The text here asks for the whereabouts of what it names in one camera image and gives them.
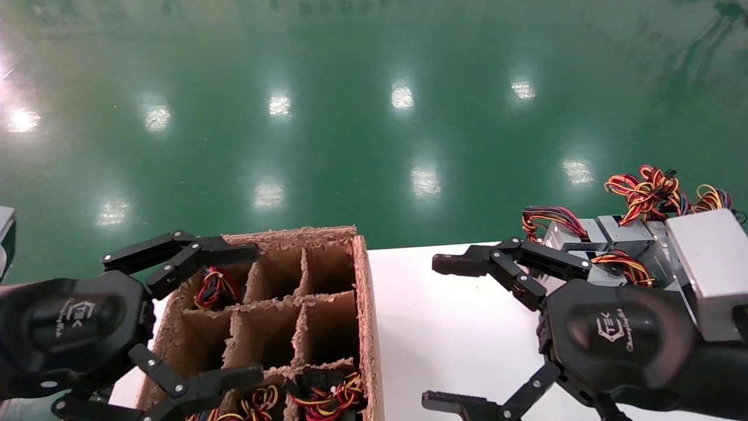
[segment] yellow wire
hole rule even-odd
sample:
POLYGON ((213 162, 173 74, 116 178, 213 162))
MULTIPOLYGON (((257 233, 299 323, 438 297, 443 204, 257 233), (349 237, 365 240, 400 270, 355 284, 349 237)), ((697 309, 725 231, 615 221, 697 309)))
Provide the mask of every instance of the yellow wire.
POLYGON ((704 196, 706 196, 709 193, 712 193, 714 195, 714 200, 717 202, 717 209, 724 208, 722 200, 720 199, 720 194, 719 192, 717 192, 717 189, 715 189, 713 186, 710 186, 709 184, 702 184, 696 188, 696 194, 699 197, 699 199, 703 199, 704 196), (709 189, 709 191, 704 194, 701 194, 702 187, 706 187, 707 189, 709 189))
POLYGON ((218 418, 218 419, 217 419, 216 421, 221 421, 221 420, 225 420, 225 419, 227 419, 227 418, 231 418, 231 417, 234 417, 234 418, 239 418, 240 420, 243 420, 243 419, 244 419, 244 417, 242 417, 242 416, 241 416, 241 415, 239 415, 239 414, 223 414, 223 415, 221 415, 221 416, 220 416, 220 417, 219 417, 219 418, 218 418))

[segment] torn cardboard edge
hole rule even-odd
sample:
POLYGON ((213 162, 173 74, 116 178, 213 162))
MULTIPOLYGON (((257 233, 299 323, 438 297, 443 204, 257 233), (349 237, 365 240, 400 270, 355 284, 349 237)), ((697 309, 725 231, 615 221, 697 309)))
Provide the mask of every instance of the torn cardboard edge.
MULTIPOLYGON (((266 367, 266 381, 284 375, 293 376, 308 366, 352 368, 358 363, 367 399, 363 420, 383 420, 371 271, 366 244, 361 236, 356 235, 355 227, 305 227, 289 231, 227 235, 224 239, 234 244, 258 243, 263 250, 263 257, 267 255, 272 259, 272 264, 278 265, 281 262, 281 265, 295 265, 298 262, 298 266, 295 266, 300 271, 298 285, 295 285, 291 295, 258 300, 258 297, 272 295, 266 294, 268 287, 272 286, 272 277, 265 272, 271 273, 273 269, 267 270, 271 266, 262 265, 263 260, 260 259, 260 264, 253 265, 247 272, 243 304, 212 312, 193 309, 193 297, 203 278, 201 273, 196 274, 170 296, 153 351, 178 373, 189 377, 187 374, 194 372, 190 375, 196 375, 204 370, 202 367, 209 366, 205 359, 224 349, 224 346, 222 366, 233 367, 267 360, 267 353, 270 351, 263 350, 261 344, 253 344, 252 338, 255 342, 265 342, 266 345, 273 341, 280 344, 289 340, 293 351, 289 365, 266 367), (324 291, 338 292, 316 293, 324 291), (330 312, 331 320, 325 320, 325 310, 330 312), (216 323, 216 328, 208 329, 208 324, 213 322, 216 323), (277 328, 278 332, 273 333, 273 329, 259 327, 265 323, 277 328), (330 337, 334 336, 335 325, 340 325, 344 332, 349 332, 348 344, 343 347, 349 351, 325 348, 325 344, 329 342, 326 339, 328 330, 333 332, 329 334, 330 337), (352 340, 350 332, 357 332, 352 340)), ((273 363, 287 361, 289 352, 288 348, 285 349, 283 357, 270 360, 273 363)), ((226 395, 220 407, 222 413, 236 408, 237 399, 240 399, 237 393, 232 390, 226 395)), ((138 408, 149 408, 164 397, 165 394, 150 379, 146 379, 138 396, 138 408)), ((286 398, 283 413, 286 421, 298 421, 298 407, 289 398, 286 398)))

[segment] cardboard divider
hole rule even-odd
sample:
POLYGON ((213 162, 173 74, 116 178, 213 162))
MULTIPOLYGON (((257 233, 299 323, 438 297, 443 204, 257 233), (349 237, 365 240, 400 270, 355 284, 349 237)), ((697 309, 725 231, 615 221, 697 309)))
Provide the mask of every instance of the cardboard divider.
POLYGON ((220 369, 224 365, 223 354, 230 335, 230 312, 184 310, 182 319, 185 341, 180 346, 190 352, 180 355, 184 359, 183 363, 191 370, 190 374, 184 376, 191 377, 207 370, 220 369))
POLYGON ((269 249, 249 270, 244 304, 284 299, 301 285, 301 247, 269 249))
POLYGON ((290 366, 295 353, 292 338, 301 307, 282 301, 258 304, 234 309, 224 367, 290 366))
POLYGON ((308 294, 337 294, 352 291, 356 283, 350 246, 327 245, 307 248, 308 294))
POLYGON ((304 302, 295 339, 302 365, 334 363, 352 357, 358 363, 359 337, 353 291, 304 302))

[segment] green epoxy floor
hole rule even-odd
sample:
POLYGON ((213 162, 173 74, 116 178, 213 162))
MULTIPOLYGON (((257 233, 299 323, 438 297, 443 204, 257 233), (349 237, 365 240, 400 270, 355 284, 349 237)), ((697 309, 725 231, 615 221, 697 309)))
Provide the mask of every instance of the green epoxy floor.
POLYGON ((748 209, 748 31, 732 9, 0 0, 9 282, 93 276, 104 252, 177 228, 496 240, 521 233, 527 205, 623 212, 602 184, 642 163, 748 209))

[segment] gray metal block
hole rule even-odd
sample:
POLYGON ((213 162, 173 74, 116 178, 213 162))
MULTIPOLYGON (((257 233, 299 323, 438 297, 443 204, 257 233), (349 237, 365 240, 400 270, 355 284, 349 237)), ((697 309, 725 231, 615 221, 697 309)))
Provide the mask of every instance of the gray metal block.
POLYGON ((608 240, 609 250, 621 250, 633 258, 639 257, 654 240, 649 230, 639 220, 627 226, 619 226, 613 216, 606 215, 598 216, 595 221, 608 240))
POLYGON ((584 229, 587 231, 589 242, 583 242, 576 234, 569 231, 565 226, 553 221, 548 225, 548 232, 543 238, 543 243, 551 249, 569 251, 601 251, 608 246, 608 240, 594 219, 580 219, 584 229))
POLYGON ((729 209, 670 218, 666 227, 682 263, 680 276, 687 277, 693 289, 691 309, 704 339, 740 340, 732 310, 748 305, 748 236, 729 209))
MULTIPOLYGON (((569 252, 570 255, 589 259, 586 252, 569 252)), ((623 274, 613 275, 606 270, 601 269, 596 264, 592 264, 589 269, 589 275, 587 276, 587 282, 593 285, 599 286, 621 286, 626 285, 628 280, 623 274)))
POLYGON ((649 274, 655 279, 656 288, 668 289, 675 282, 672 266, 679 266, 678 257, 672 255, 664 222, 645 222, 652 235, 652 243, 639 256, 639 261, 646 266, 649 274))

